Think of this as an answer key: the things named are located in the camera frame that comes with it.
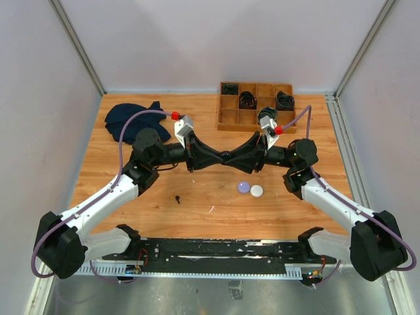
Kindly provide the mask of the purple round charging case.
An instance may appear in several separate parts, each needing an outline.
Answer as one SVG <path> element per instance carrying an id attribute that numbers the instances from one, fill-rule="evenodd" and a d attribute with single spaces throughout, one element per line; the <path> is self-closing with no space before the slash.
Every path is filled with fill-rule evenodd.
<path id="1" fill-rule="evenodd" d="M 248 194 L 251 189 L 251 185 L 246 181 L 241 181 L 237 185 L 237 190 L 241 194 Z"/>

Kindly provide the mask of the white round charging case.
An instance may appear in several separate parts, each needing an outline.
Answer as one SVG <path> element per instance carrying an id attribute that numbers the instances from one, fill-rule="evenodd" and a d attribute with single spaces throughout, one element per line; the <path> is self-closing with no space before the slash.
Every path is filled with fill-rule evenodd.
<path id="1" fill-rule="evenodd" d="M 249 193 L 255 198 L 260 198 L 264 194 L 264 190 L 260 185 L 252 185 L 252 187 L 250 187 Z"/>

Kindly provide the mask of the black round charging case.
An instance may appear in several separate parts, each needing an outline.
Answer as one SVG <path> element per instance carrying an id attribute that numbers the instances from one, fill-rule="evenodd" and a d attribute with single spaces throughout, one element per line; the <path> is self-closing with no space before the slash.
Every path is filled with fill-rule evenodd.
<path id="1" fill-rule="evenodd" d="M 229 159 L 231 159 L 231 158 L 232 158 L 232 156 L 231 156 L 231 152 L 230 152 L 230 151 L 223 151 L 223 152 L 221 152 L 221 153 L 220 153 L 220 158 L 221 158 L 223 161 L 228 161 Z"/>

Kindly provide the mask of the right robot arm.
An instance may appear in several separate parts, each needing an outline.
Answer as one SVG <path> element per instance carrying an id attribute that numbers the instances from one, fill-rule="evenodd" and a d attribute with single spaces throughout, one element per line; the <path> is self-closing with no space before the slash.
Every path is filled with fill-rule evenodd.
<path id="1" fill-rule="evenodd" d="M 287 191 L 321 209 L 348 232 L 343 236 L 321 227 L 303 232 L 297 246 L 302 261 L 311 263 L 322 255 L 348 261 L 371 282 L 391 270 L 416 267 L 417 258 L 402 239 L 391 213 L 376 212 L 356 203 L 313 170 L 318 162 L 313 140 L 301 138 L 284 148 L 275 146 L 269 136 L 255 133 L 245 144 L 221 156 L 224 165 L 246 173 L 260 171 L 266 164 L 287 168 L 283 176 Z"/>

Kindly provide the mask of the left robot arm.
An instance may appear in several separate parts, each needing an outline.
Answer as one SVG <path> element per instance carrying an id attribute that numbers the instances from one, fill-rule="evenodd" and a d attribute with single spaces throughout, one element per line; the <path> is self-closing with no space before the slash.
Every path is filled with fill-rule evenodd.
<path id="1" fill-rule="evenodd" d="M 221 152 L 198 139 L 193 131 L 177 131 L 177 143 L 162 143 L 158 132 L 141 130 L 132 145 L 128 162 L 97 193 L 62 212 L 42 216 L 31 256 L 31 271 L 39 278 L 35 262 L 40 259 L 49 267 L 51 276 L 66 279 L 83 263 L 111 253 L 125 259 L 136 258 L 140 243 L 123 228 L 92 235 L 91 231 L 114 211 L 138 198 L 158 179 L 159 167 L 185 163 L 190 172 L 224 162 Z"/>

